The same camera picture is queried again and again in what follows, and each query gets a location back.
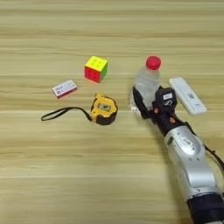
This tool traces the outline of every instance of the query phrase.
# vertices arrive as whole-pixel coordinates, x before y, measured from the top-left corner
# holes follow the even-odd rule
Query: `green cube face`
[[[105,67],[101,70],[101,81],[105,78],[108,71],[108,63],[105,65]]]

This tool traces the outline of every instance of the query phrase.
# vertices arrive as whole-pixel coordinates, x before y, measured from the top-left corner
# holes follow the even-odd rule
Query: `black wrist strap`
[[[68,108],[60,108],[60,109],[57,109],[49,114],[46,114],[46,115],[43,115],[41,117],[41,121],[49,121],[49,120],[52,120],[52,119],[55,119],[55,118],[58,118],[59,116],[63,116],[66,112],[68,112],[69,110],[71,109],[79,109],[81,110],[85,116],[87,117],[87,119],[92,122],[92,118],[91,116],[89,115],[89,113],[83,109],[83,108],[76,108],[76,107],[68,107]]]

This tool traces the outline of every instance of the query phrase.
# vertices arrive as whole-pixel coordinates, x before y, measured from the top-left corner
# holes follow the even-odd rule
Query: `robotic arm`
[[[160,87],[152,110],[143,103],[141,94],[133,87],[135,104],[143,119],[151,119],[164,135],[168,154],[178,174],[178,183],[194,224],[224,223],[224,199],[213,171],[205,160],[206,150],[213,154],[224,171],[224,163],[209,150],[187,122],[175,114],[177,98],[172,88]]]

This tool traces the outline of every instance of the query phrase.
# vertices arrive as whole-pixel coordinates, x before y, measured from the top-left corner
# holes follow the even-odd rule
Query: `water bottle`
[[[158,69],[160,65],[159,57],[150,56],[146,60],[146,65],[136,73],[134,86],[143,97],[143,103],[148,110],[152,109],[152,102],[155,100],[155,93],[159,88],[160,74]],[[132,112],[140,113],[134,102],[132,91],[129,106]]]

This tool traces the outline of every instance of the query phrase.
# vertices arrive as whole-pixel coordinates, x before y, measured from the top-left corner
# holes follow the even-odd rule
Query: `yellow tape measure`
[[[42,121],[48,121],[64,115],[71,109],[81,110],[90,122],[98,123],[100,125],[109,125],[116,119],[118,107],[115,100],[103,95],[96,94],[94,97],[94,103],[89,113],[83,108],[68,107],[57,109],[47,115],[41,117]]]
[[[113,99],[103,94],[96,94],[90,115],[94,123],[108,125],[116,119],[117,110],[116,102]]]

